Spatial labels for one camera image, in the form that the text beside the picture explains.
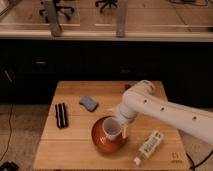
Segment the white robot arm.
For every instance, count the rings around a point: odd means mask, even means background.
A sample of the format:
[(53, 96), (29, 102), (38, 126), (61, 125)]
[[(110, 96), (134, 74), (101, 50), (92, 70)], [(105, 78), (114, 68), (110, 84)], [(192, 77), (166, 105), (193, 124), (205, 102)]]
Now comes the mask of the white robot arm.
[(139, 113), (156, 118), (213, 145), (213, 112), (162, 100), (151, 81), (127, 89), (114, 115), (120, 124), (132, 123)]

